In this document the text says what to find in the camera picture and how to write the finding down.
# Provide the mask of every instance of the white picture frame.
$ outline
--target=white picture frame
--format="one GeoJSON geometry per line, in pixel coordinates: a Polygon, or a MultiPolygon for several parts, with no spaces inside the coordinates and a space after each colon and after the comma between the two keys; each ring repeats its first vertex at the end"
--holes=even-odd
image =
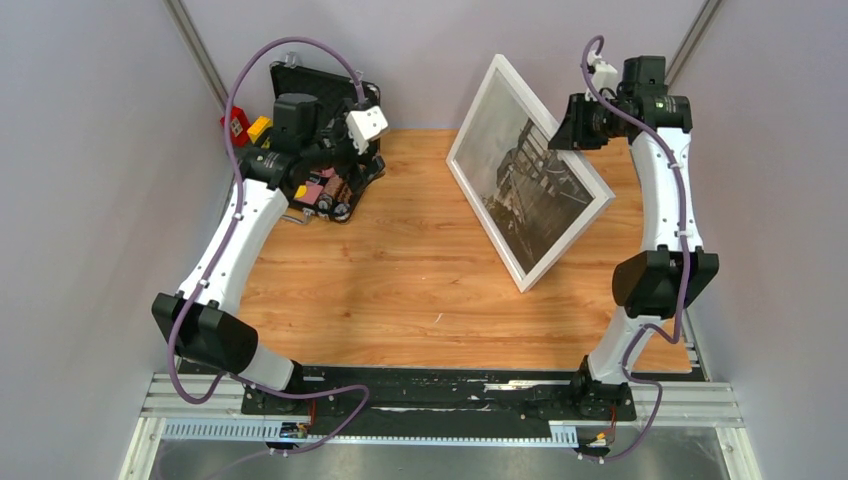
{"type": "Polygon", "coordinates": [[[495,55],[447,157],[522,293],[615,198],[582,153],[547,150],[558,127],[506,57],[495,55]]]}

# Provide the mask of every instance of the wooden table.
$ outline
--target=wooden table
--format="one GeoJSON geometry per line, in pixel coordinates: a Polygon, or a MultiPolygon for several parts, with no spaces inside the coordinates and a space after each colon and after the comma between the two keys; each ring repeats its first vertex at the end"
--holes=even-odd
{"type": "MultiPolygon", "coordinates": [[[[589,155],[615,201],[520,294],[445,164],[455,135],[389,134],[387,174],[348,225],[277,224],[239,314],[265,345],[310,364],[579,366],[615,307],[613,268],[639,250],[641,194],[626,144],[589,155]]],[[[682,344],[652,338],[637,369],[690,365],[682,344]]]]}

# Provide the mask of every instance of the yellow object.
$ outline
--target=yellow object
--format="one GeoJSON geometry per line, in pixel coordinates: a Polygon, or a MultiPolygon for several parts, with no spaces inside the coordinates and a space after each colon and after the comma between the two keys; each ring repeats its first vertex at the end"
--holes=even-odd
{"type": "Polygon", "coordinates": [[[265,130],[271,128],[271,119],[268,117],[259,117],[253,122],[253,125],[247,129],[247,136],[250,137],[250,141],[252,143],[256,143],[256,140],[265,133],[265,130]]]}

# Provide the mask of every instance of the framed picture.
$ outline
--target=framed picture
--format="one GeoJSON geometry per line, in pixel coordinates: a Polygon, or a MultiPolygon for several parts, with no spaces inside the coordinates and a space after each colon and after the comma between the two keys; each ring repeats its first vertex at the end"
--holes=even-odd
{"type": "Polygon", "coordinates": [[[525,292],[615,198],[580,152],[548,150],[559,123],[495,55],[447,163],[525,292]]]}

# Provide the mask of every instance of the purple cable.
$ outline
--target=purple cable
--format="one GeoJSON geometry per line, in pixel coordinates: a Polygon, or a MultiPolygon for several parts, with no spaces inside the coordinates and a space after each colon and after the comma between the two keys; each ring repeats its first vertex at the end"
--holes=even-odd
{"type": "MultiPolygon", "coordinates": [[[[230,224],[228,225],[226,233],[224,234],[224,237],[221,240],[221,244],[218,245],[217,250],[215,250],[215,254],[212,256],[211,260],[209,261],[209,264],[206,266],[206,269],[203,272],[203,275],[201,276],[202,280],[208,280],[209,279],[209,277],[212,275],[212,272],[215,269],[215,266],[218,264],[218,261],[221,259],[221,256],[224,254],[224,251],[226,250],[227,245],[230,243],[230,240],[232,239],[233,233],[235,232],[235,229],[238,226],[239,221],[236,217],[240,216],[238,214],[241,213],[242,207],[244,206],[244,178],[242,177],[241,170],[239,169],[238,159],[236,158],[235,150],[233,149],[232,137],[230,136],[230,132],[229,132],[229,125],[230,125],[230,121],[232,119],[233,104],[234,104],[236,93],[238,92],[238,89],[241,86],[242,81],[244,81],[244,78],[247,76],[247,73],[250,71],[251,68],[253,68],[253,66],[256,64],[256,62],[259,61],[259,59],[263,55],[268,53],[268,51],[270,51],[271,49],[278,47],[280,45],[287,44],[287,43],[305,43],[307,45],[312,45],[314,47],[318,47],[321,50],[324,50],[325,52],[332,55],[336,60],[339,61],[339,63],[342,64],[344,69],[350,75],[351,80],[353,81],[353,86],[356,90],[357,102],[359,102],[360,104],[363,104],[365,102],[365,91],[362,88],[362,82],[360,81],[358,75],[356,74],[356,71],[353,69],[353,67],[350,65],[350,63],[348,63],[348,61],[345,60],[344,57],[342,57],[341,54],[339,54],[337,51],[333,50],[329,46],[327,46],[324,43],[319,42],[317,40],[313,40],[313,39],[307,38],[307,37],[280,38],[280,39],[274,40],[273,42],[269,43],[268,45],[265,45],[264,47],[262,47],[258,52],[256,52],[255,55],[253,55],[253,57],[250,60],[248,60],[247,64],[244,66],[242,71],[239,73],[238,77],[236,77],[236,81],[233,84],[233,88],[230,91],[230,95],[229,95],[229,97],[227,97],[227,104],[226,104],[226,108],[225,108],[225,112],[224,112],[224,128],[223,128],[224,145],[226,146],[227,157],[230,160],[230,166],[232,166],[232,168],[233,168],[234,182],[235,182],[235,185],[236,185],[236,207],[235,207],[235,213],[236,214],[233,216],[232,219],[230,219],[230,224]]],[[[209,391],[207,391],[200,398],[191,396],[185,390],[185,388],[183,388],[182,384],[180,383],[179,376],[177,375],[177,369],[176,369],[176,365],[174,363],[174,355],[175,355],[175,351],[176,351],[177,337],[179,335],[180,328],[182,327],[182,324],[185,321],[186,315],[188,314],[189,308],[194,304],[195,301],[197,301],[197,298],[200,296],[200,292],[201,292],[202,288],[203,287],[200,285],[200,283],[198,283],[198,285],[195,286],[194,290],[189,295],[185,304],[180,309],[180,312],[177,315],[176,321],[174,322],[174,326],[171,328],[171,334],[168,337],[168,359],[167,359],[168,376],[171,378],[171,383],[173,384],[174,389],[177,391],[177,394],[183,400],[185,400],[186,402],[194,404],[194,405],[199,405],[199,404],[204,403],[207,400],[209,400],[209,398],[211,398],[212,394],[215,392],[215,389],[217,388],[218,383],[221,381],[221,378],[223,378],[223,376],[226,373],[226,372],[219,373],[215,377],[215,379],[212,381],[212,385],[209,387],[209,391]]],[[[245,379],[242,379],[242,378],[238,377],[237,375],[233,375],[233,378],[238,380],[238,381],[241,381],[243,383],[252,384],[252,382],[249,382],[245,379]]],[[[334,436],[336,436],[364,408],[365,403],[368,401],[368,398],[369,398],[368,387],[366,387],[365,385],[351,385],[351,386],[348,386],[348,387],[337,388],[337,389],[328,390],[328,391],[325,391],[325,392],[317,392],[317,393],[304,394],[304,395],[293,395],[293,394],[286,394],[286,393],[283,393],[283,392],[276,392],[276,391],[273,391],[273,390],[271,390],[271,389],[269,389],[269,388],[267,388],[263,385],[255,385],[255,386],[256,386],[256,388],[263,390],[267,393],[270,393],[272,395],[275,395],[275,396],[278,396],[278,397],[281,397],[281,398],[289,398],[289,399],[320,398],[320,397],[325,397],[325,396],[334,395],[334,394],[346,393],[346,392],[350,392],[350,391],[353,391],[353,390],[362,390],[364,392],[364,396],[362,398],[362,401],[359,403],[357,408],[354,409],[354,411],[348,416],[348,418],[345,419],[345,421],[343,421],[335,430],[333,430],[329,435],[322,438],[320,441],[315,442],[314,444],[311,444],[311,445],[304,447],[302,449],[298,449],[296,453],[306,453],[308,451],[314,450],[314,449],[320,447],[321,445],[323,445],[324,443],[326,443],[327,441],[329,441],[330,439],[332,439],[334,436]]],[[[238,462],[232,464],[231,466],[227,467],[225,470],[228,470],[228,469],[234,467],[235,465],[240,464],[242,461],[250,460],[253,457],[254,457],[254,455],[251,455],[250,458],[245,457],[245,458],[239,460],[238,462]]]]}
{"type": "MultiPolygon", "coordinates": [[[[580,61],[580,69],[583,72],[583,81],[586,82],[586,86],[589,88],[589,91],[592,92],[592,95],[603,105],[607,110],[615,114],[617,117],[623,119],[627,123],[637,127],[639,130],[647,133],[655,142],[660,146],[663,153],[665,153],[666,157],[669,161],[669,168],[672,165],[677,165],[677,160],[674,158],[674,152],[671,151],[671,148],[665,142],[665,140],[660,137],[659,133],[656,130],[646,125],[644,122],[639,121],[639,119],[634,118],[627,113],[621,111],[615,105],[609,102],[603,95],[598,92],[598,89],[592,85],[592,76],[589,73],[589,65],[586,63],[586,59],[589,57],[589,51],[592,49],[592,45],[598,43],[598,49],[595,50],[596,54],[600,54],[601,50],[604,48],[604,36],[596,35],[589,40],[589,43],[586,44],[586,47],[583,49],[583,57],[580,61]]],[[[671,168],[672,172],[674,172],[674,180],[677,183],[677,198],[678,204],[680,205],[680,219],[678,221],[678,227],[680,230],[685,230],[685,226],[687,225],[686,221],[686,184],[683,181],[683,174],[680,173],[680,168],[671,168]]],[[[621,460],[622,458],[628,456],[637,447],[642,443],[645,439],[645,435],[648,433],[648,430],[651,429],[651,426],[654,424],[654,420],[657,418],[657,412],[660,409],[660,403],[662,402],[662,394],[663,388],[662,384],[659,382],[655,382],[653,380],[642,380],[633,377],[633,375],[627,370],[627,364],[630,362],[630,355],[633,353],[633,350],[636,348],[636,345],[645,336],[648,332],[648,329],[654,330],[659,333],[667,342],[671,344],[676,344],[680,341],[680,335],[683,329],[683,306],[686,303],[686,289],[689,285],[689,272],[691,271],[691,259],[689,258],[689,242],[685,235],[680,235],[680,249],[683,251],[683,272],[680,277],[680,288],[677,294],[677,305],[675,307],[674,314],[674,333],[669,335],[665,333],[665,331],[653,324],[643,325],[639,330],[639,333],[633,337],[633,340],[627,345],[627,349],[624,351],[624,358],[622,360],[621,369],[624,372],[624,376],[628,381],[633,383],[641,383],[644,385],[653,385],[657,387],[657,401],[654,404],[654,409],[651,411],[650,417],[648,417],[648,421],[645,422],[645,428],[639,433],[639,436],[636,437],[636,440],[632,445],[624,449],[623,452],[608,456],[604,458],[604,462],[611,462],[615,460],[621,460]]]]}

